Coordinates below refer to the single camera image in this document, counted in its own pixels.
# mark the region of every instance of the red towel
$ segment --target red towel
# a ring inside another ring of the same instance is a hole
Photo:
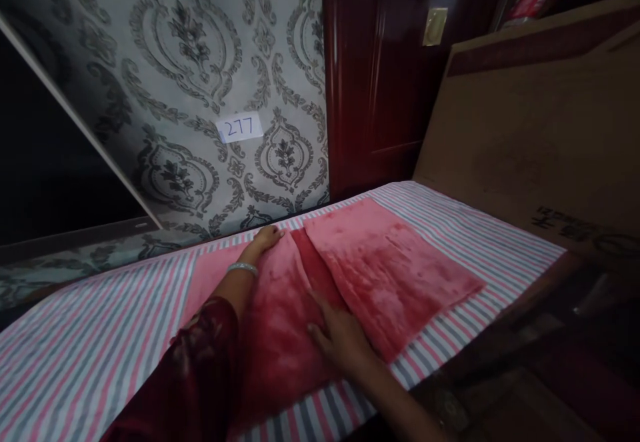
[[[301,251],[294,237],[301,241]],[[246,246],[236,245],[198,258],[183,324],[207,300]],[[314,274],[313,284],[304,267]],[[241,322],[238,412],[229,430],[232,437],[337,377],[307,332],[307,324],[323,324],[316,303],[308,295],[309,288],[313,286],[332,303],[345,306],[304,231],[285,234],[263,256],[258,270],[255,293]]]
[[[322,316],[309,296],[311,286],[291,233],[266,252],[259,270],[255,295],[241,324],[241,392],[232,437],[336,376],[307,332],[307,324],[320,324]]]
[[[390,362],[436,313],[483,286],[370,199],[310,219],[305,227],[286,234],[260,260],[241,323],[239,412],[231,437],[337,376],[307,333],[307,324],[323,325],[310,287],[334,306],[348,306]],[[183,323],[246,246],[198,258]]]
[[[485,283],[370,198],[306,219],[305,230],[383,360]]]

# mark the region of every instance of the striped bed sheet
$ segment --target striped bed sheet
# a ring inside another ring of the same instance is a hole
[[[460,352],[565,250],[412,181],[391,183],[278,223],[298,229],[372,197],[487,282],[434,318],[390,368],[410,389]],[[142,386],[178,330],[196,258],[250,230],[70,285],[0,334],[0,440],[96,441]],[[375,414],[346,381],[252,428],[244,441],[337,441]]]

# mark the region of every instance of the white label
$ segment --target white label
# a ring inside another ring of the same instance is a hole
[[[238,142],[240,140],[262,137],[262,124],[258,112],[242,112],[215,123],[220,132],[222,142]]]

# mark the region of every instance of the forearm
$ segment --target forearm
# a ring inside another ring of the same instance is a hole
[[[438,422],[398,383],[381,361],[372,361],[354,382],[404,442],[445,442]]]
[[[240,254],[238,262],[248,263],[255,267],[263,252],[264,249],[259,244],[252,242]],[[232,270],[227,272],[212,295],[228,300],[240,320],[249,302],[254,279],[255,276],[248,270]]]

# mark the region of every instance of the hand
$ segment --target hand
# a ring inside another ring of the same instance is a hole
[[[325,335],[316,324],[309,324],[309,334],[324,354],[346,378],[357,381],[371,368],[383,365],[376,356],[352,314],[336,309],[316,292],[311,296],[320,306],[328,334]]]
[[[268,225],[260,229],[260,232],[258,232],[253,238],[252,244],[255,244],[262,253],[276,245],[278,241],[282,239],[284,234],[285,232],[278,231],[278,228],[275,225]]]

